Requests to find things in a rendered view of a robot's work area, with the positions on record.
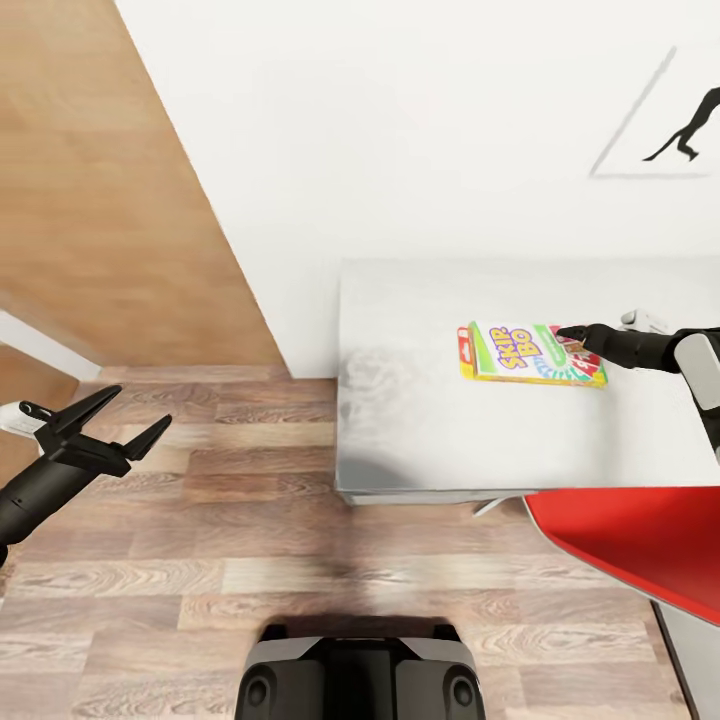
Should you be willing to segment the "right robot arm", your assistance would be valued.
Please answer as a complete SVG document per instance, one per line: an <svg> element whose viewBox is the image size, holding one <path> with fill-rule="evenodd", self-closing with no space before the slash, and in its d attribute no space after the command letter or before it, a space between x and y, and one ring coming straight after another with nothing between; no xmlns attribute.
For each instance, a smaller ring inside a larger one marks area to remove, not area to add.
<svg viewBox="0 0 720 720"><path fill-rule="evenodd" d="M720 464L720 328L680 328L668 335L669 324L640 307L620 320L618 329L594 323L556 333L584 341L585 350L622 368L682 371Z"/></svg>

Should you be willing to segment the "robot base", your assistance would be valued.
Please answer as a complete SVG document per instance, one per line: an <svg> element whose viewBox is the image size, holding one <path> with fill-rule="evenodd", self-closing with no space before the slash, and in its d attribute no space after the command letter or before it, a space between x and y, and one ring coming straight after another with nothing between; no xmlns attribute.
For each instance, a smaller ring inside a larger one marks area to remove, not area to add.
<svg viewBox="0 0 720 720"><path fill-rule="evenodd" d="M471 650L435 638L286 638L267 625L246 658L234 720L486 720Z"/></svg>

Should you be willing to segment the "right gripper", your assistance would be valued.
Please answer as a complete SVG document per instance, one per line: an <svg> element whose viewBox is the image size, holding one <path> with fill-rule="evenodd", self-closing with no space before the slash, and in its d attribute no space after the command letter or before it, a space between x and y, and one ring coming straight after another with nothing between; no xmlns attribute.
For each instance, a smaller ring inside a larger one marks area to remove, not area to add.
<svg viewBox="0 0 720 720"><path fill-rule="evenodd" d="M622 368L644 368L638 358L640 344L650 335L649 332L618 331L604 323L593 325L575 325L561 328L556 332L564 338L583 342L583 348L609 360Z"/></svg>

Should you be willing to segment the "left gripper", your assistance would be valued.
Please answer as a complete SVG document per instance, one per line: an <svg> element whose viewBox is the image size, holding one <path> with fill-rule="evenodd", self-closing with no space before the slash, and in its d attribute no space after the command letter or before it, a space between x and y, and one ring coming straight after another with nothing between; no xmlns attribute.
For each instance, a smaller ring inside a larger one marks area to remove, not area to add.
<svg viewBox="0 0 720 720"><path fill-rule="evenodd" d="M170 414L125 446L80 434L81 427L122 390L119 384L108 386L51 415L34 432L41 457L8 482L9 498L29 513L52 515L100 474L123 478L132 470L127 460L143 460L172 423Z"/></svg>

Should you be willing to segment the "board game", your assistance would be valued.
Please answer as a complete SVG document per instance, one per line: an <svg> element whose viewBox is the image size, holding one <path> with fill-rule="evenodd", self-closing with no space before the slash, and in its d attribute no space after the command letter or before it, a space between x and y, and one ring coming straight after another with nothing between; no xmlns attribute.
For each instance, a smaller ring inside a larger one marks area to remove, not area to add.
<svg viewBox="0 0 720 720"><path fill-rule="evenodd" d="M461 375L477 381L604 387L608 377L601 356L585 350L584 341L557 335L568 327L472 321L457 329Z"/></svg>

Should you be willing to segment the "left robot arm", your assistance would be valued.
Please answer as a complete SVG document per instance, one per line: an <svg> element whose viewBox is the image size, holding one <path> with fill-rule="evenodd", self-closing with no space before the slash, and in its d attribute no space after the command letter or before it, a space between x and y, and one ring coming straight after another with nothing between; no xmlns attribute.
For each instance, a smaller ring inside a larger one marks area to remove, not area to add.
<svg viewBox="0 0 720 720"><path fill-rule="evenodd" d="M167 414L123 446L91 440L80 434L86 425L121 391L108 386L58 413L33 402L0 407L0 428L39 442L41 457L0 489L0 568L7 545L20 544L71 498L100 474L123 478L158 442L172 423Z"/></svg>

